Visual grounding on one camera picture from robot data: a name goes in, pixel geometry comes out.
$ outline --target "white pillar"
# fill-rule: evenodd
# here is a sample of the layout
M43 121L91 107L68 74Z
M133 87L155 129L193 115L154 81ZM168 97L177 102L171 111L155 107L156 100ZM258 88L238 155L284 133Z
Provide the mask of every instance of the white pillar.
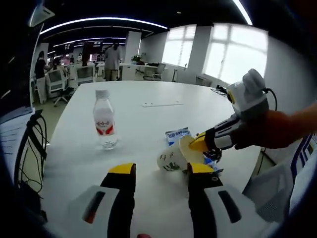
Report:
M131 63L131 58L138 54L141 32L129 31L125 41L125 63Z

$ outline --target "paper cup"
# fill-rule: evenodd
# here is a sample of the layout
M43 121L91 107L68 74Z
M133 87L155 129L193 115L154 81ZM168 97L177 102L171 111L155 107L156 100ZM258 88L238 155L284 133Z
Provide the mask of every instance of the paper cup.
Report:
M189 148L195 139L189 135L182 136L158 157L158 166L166 171L186 170L187 163L204 163L204 156L199 151Z

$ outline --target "white table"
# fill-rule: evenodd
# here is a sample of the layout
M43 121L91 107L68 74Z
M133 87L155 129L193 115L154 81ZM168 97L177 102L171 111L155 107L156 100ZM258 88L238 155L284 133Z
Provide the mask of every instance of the white table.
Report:
M98 146L93 121L95 89L108 89L115 108L119 143L111 151ZM143 103L183 105L147 107ZM168 147L165 132L189 127L205 131L233 114L225 97L208 87L147 81L82 84L61 115L48 147L44 172L43 209L50 222L61 222L68 203L92 185L100 185L108 170L137 164L135 209L131 237L192 238L188 190L181 172L158 169L157 157ZM259 147L223 152L221 180L243 191L256 165Z

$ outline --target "human hand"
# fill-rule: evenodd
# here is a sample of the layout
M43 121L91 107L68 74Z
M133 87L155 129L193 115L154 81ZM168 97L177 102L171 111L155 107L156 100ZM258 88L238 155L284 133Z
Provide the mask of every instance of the human hand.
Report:
M268 111L263 117L233 131L231 138L237 150L251 145L277 149L287 147L297 139L295 130L290 116Z

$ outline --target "bottle cap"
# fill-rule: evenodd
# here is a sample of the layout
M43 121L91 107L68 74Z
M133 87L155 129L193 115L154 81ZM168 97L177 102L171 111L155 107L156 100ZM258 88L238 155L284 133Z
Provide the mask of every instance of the bottle cap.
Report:
M108 98L109 95L108 90L96 90L96 98Z

